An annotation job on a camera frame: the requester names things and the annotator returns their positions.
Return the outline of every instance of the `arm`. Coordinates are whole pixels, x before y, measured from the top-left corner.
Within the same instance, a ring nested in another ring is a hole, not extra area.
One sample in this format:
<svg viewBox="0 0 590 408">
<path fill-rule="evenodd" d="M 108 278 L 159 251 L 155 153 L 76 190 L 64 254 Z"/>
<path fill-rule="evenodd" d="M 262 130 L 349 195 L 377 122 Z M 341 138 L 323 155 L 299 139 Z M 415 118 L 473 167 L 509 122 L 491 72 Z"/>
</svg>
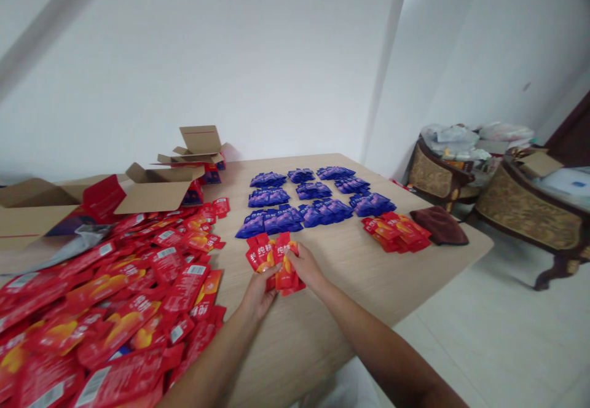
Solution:
<svg viewBox="0 0 590 408">
<path fill-rule="evenodd" d="M 166 393 L 158 408 L 211 407 L 232 378 L 268 312 L 277 290 L 265 293 L 266 279 L 281 267 L 254 273 L 242 303 L 219 330 L 201 357 Z"/>
<path fill-rule="evenodd" d="M 287 254 L 297 274 L 328 308 L 396 407 L 467 407 L 404 339 L 326 279 L 307 248 L 300 243 L 297 247 L 299 257 Z"/>
</svg>

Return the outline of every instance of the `table surface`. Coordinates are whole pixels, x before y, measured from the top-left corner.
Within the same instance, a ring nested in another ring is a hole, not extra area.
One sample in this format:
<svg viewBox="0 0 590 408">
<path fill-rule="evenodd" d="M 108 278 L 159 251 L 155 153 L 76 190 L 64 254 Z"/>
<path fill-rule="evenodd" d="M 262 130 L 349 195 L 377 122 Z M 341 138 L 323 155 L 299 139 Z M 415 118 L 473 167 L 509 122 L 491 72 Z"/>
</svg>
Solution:
<svg viewBox="0 0 590 408">
<path fill-rule="evenodd" d="M 205 200 L 228 197 L 231 207 L 226 218 L 213 227 L 227 245 L 213 251 L 212 268 L 224 269 L 217 304 L 227 307 L 227 317 L 242 300 L 252 275 L 245 254 L 245 240 L 235 234 L 253 210 L 248 208 L 250 180 L 262 172 L 286 175 L 295 168 L 314 172 L 329 165 L 347 167 L 371 183 L 371 190 L 388 198 L 399 213 L 408 214 L 431 206 L 414 194 L 341 154 L 288 157 L 230 162 L 221 172 L 222 184 L 203 187 Z M 334 181 L 321 181 L 333 197 L 348 204 L 350 195 L 341 194 Z M 292 206 L 301 201 L 296 185 L 287 180 L 284 190 Z M 466 246 L 430 246 L 418 253 L 385 253 L 363 230 L 354 215 L 338 224 L 318 226 L 292 233 L 314 254 L 325 275 L 360 305 L 394 326 L 469 265 L 483 257 L 492 240 L 467 224 L 461 224 L 470 244 Z M 354 356 L 336 322 L 309 289 L 288 297 L 278 296 L 264 319 L 254 343 L 240 367 L 232 388 L 227 392 L 228 406 L 289 406 L 328 378 Z"/>
</svg>

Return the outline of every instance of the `white wall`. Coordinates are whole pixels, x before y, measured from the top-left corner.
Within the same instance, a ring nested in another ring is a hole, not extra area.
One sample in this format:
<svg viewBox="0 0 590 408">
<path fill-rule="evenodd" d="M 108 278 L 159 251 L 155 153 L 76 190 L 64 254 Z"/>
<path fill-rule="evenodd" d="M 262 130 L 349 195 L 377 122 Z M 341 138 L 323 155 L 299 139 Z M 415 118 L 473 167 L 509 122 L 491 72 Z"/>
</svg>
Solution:
<svg viewBox="0 0 590 408">
<path fill-rule="evenodd" d="M 366 164 L 401 179 L 432 122 L 539 129 L 589 63 L 590 0 L 406 0 Z"/>
<path fill-rule="evenodd" d="M 0 176 L 124 171 L 216 124 L 235 157 L 360 154 L 391 0 L 91 0 L 0 104 Z"/>
</svg>

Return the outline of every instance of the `tiled floor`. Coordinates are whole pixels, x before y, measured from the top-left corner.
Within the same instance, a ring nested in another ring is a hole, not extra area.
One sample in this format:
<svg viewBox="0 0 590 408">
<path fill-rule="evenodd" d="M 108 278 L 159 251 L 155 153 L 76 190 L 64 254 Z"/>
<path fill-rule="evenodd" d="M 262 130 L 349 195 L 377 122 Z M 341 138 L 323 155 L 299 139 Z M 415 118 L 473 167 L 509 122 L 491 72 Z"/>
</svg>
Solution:
<svg viewBox="0 0 590 408">
<path fill-rule="evenodd" d="M 472 408 L 589 408 L 590 264 L 536 292 L 551 255 L 478 226 L 492 251 L 395 330 Z"/>
</svg>

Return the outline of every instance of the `small cardboard box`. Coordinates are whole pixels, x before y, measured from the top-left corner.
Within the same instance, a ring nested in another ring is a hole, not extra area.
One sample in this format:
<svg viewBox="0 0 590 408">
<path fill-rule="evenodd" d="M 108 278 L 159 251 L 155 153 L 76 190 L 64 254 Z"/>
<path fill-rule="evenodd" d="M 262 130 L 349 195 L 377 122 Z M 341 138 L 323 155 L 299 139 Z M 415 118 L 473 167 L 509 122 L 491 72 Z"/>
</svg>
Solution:
<svg viewBox="0 0 590 408">
<path fill-rule="evenodd" d="M 203 167 L 145 170 L 135 162 L 125 174 L 135 185 L 115 214 L 173 211 L 181 205 L 203 203 L 203 192 L 197 181 L 205 174 Z"/>
<path fill-rule="evenodd" d="M 172 168 L 205 167 L 205 174 L 200 179 L 201 184 L 220 184 L 219 170 L 226 169 L 221 140 L 217 127 L 203 125 L 200 127 L 180 127 L 186 147 L 176 147 L 172 150 L 179 156 L 158 155 L 158 164 Z"/>
<path fill-rule="evenodd" d="M 68 181 L 33 178 L 0 189 L 0 250 L 22 249 L 43 236 L 73 235 L 84 224 L 112 224 L 125 198 L 116 175 Z"/>
<path fill-rule="evenodd" d="M 519 168 L 531 178 L 542 178 L 564 165 L 543 152 L 535 152 L 516 161 Z"/>
</svg>

